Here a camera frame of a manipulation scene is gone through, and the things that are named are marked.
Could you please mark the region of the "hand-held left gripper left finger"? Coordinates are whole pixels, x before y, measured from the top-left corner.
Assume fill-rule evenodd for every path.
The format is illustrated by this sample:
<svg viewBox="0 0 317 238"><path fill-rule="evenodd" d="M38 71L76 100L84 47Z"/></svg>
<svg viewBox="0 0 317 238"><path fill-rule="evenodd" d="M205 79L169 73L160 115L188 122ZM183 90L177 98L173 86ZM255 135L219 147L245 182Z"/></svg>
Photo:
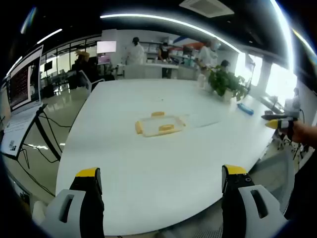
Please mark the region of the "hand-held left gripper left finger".
<svg viewBox="0 0 317 238"><path fill-rule="evenodd" d="M78 172L47 206L42 229L52 238L103 238L104 202L100 168Z"/></svg>

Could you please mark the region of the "person's right hand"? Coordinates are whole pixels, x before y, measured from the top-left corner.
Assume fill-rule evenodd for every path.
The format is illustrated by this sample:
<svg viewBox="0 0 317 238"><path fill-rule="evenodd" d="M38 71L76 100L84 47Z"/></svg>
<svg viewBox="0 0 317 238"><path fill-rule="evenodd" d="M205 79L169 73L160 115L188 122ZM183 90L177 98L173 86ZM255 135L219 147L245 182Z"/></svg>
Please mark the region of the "person's right hand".
<svg viewBox="0 0 317 238"><path fill-rule="evenodd" d="M293 123L293 134L291 140L296 143L307 144L312 147L317 146L317 127L309 126L297 120Z"/></svg>

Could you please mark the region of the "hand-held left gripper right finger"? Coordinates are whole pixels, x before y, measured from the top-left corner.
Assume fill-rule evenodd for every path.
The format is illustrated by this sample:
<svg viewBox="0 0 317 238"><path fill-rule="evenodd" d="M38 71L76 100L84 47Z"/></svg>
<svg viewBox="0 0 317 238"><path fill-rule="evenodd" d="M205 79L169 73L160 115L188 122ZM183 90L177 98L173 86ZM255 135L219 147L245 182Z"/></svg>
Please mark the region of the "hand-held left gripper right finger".
<svg viewBox="0 0 317 238"><path fill-rule="evenodd" d="M287 220L278 200L243 167L222 166L223 238L274 238Z"/></svg>

